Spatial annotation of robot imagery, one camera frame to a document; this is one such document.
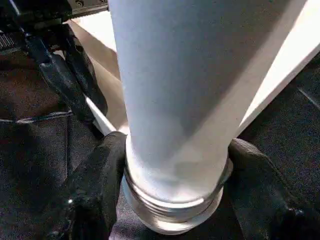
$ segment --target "white tube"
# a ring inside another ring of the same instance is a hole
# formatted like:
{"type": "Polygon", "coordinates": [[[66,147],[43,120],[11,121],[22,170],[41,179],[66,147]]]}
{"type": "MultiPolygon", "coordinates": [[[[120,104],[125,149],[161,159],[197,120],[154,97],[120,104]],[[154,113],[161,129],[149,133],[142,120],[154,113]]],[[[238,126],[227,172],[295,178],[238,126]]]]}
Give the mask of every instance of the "white tube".
{"type": "Polygon", "coordinates": [[[303,4],[110,0],[130,128],[127,172],[139,190],[163,204],[212,194],[303,4]]]}

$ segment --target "white cylinder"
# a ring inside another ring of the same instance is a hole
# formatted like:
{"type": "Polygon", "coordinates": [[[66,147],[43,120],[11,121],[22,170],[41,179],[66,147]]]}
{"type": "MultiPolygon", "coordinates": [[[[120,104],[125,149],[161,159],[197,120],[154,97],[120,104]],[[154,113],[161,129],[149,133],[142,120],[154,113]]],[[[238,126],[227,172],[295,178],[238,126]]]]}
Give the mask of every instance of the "white cylinder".
{"type": "Polygon", "coordinates": [[[134,184],[206,199],[300,0],[110,0],[134,184]]]}

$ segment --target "dark fabric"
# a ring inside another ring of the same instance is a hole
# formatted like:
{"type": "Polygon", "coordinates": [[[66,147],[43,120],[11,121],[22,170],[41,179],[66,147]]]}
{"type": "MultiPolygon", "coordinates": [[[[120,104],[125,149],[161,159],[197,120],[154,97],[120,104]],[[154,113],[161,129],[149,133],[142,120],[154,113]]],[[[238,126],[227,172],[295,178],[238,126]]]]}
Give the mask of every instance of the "dark fabric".
{"type": "Polygon", "coordinates": [[[270,159],[252,144],[229,146],[233,174],[226,189],[245,239],[317,240],[320,215],[296,196],[270,159]]]}
{"type": "Polygon", "coordinates": [[[320,58],[240,135],[270,157],[301,201],[320,210],[320,58]]]}
{"type": "Polygon", "coordinates": [[[32,239],[31,216],[99,141],[32,60],[22,52],[0,56],[0,239],[32,239]]]}

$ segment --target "black fabric surface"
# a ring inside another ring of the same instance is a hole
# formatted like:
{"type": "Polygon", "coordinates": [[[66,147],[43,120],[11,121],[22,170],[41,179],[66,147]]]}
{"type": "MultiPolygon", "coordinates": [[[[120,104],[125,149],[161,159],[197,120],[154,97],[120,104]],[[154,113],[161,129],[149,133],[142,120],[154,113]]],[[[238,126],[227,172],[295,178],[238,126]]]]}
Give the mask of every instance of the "black fabric surface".
{"type": "Polygon", "coordinates": [[[294,195],[320,210],[320,58],[240,135],[270,157],[294,195]]]}

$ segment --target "white surface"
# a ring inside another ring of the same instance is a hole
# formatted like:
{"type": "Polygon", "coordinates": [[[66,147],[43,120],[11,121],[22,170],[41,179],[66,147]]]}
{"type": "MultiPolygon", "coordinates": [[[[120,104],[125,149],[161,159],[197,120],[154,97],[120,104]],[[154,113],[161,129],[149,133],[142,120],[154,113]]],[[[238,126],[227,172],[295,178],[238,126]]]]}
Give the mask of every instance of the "white surface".
{"type": "MultiPolygon", "coordinates": [[[[101,12],[73,21],[89,33],[89,35],[82,33],[81,36],[78,35],[78,38],[88,54],[94,59],[97,75],[100,75],[100,84],[107,88],[105,96],[109,98],[107,99],[108,103],[115,99],[115,105],[120,111],[120,114],[114,113],[117,117],[108,113],[110,115],[108,119],[118,129],[122,127],[128,131],[121,83],[117,82],[120,78],[117,58],[111,53],[116,52],[116,43],[110,13],[101,12]],[[105,46],[110,51],[102,54],[105,49],[102,49],[101,46],[105,46]],[[108,93],[112,91],[117,92],[116,98],[110,98],[108,93]]],[[[319,22],[320,0],[308,0],[256,92],[235,136],[246,128],[320,51],[320,30],[317,28],[319,22]]],[[[75,24],[71,24],[71,26],[81,32],[75,24]]]]}

